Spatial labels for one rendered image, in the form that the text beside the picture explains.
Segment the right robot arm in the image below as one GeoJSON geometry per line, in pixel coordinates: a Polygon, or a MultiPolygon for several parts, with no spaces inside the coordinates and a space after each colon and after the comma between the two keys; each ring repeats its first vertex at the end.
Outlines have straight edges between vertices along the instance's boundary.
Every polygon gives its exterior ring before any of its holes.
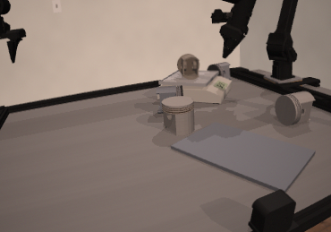
{"type": "MultiPolygon", "coordinates": [[[[231,4],[253,10],[256,0],[222,0],[231,4]]],[[[270,77],[278,80],[295,78],[293,75],[293,63],[297,59],[297,53],[293,49],[291,30],[298,0],[284,0],[274,33],[269,33],[267,39],[267,55],[269,60],[274,60],[272,75],[270,77]],[[284,58],[282,58],[284,57],[284,58]],[[287,59],[288,58],[288,59],[287,59]]],[[[233,9],[229,13],[223,13],[221,9],[215,9],[211,14],[212,23],[216,21],[231,24],[233,9]]]]}

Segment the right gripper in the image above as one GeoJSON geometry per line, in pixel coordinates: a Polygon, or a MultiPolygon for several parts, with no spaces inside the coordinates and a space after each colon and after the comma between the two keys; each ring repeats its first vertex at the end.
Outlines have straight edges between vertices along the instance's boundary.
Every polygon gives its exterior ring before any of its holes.
{"type": "Polygon", "coordinates": [[[220,35],[224,39],[223,58],[227,58],[230,53],[234,51],[234,49],[240,44],[240,41],[245,38],[244,35],[247,35],[247,32],[249,30],[248,23],[253,11],[241,7],[238,4],[234,4],[232,9],[233,19],[231,24],[233,26],[230,26],[230,24],[227,23],[225,25],[222,25],[219,31],[220,35]],[[242,31],[244,33],[242,33],[242,31]],[[231,39],[233,39],[234,41],[231,39]]]}

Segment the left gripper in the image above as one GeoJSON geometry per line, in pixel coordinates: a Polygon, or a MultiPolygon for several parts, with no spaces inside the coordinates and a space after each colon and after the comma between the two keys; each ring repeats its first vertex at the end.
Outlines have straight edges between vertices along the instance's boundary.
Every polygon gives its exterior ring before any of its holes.
{"type": "Polygon", "coordinates": [[[11,40],[11,41],[6,41],[6,42],[7,42],[10,58],[12,60],[12,63],[14,63],[18,44],[22,40],[22,38],[26,37],[26,31],[25,31],[25,29],[8,30],[6,32],[7,33],[7,37],[6,37],[6,33],[4,33],[4,30],[3,30],[2,20],[3,20],[3,17],[1,17],[1,14],[0,14],[0,39],[10,39],[11,40]],[[14,42],[14,41],[17,41],[17,42],[14,42]]]}

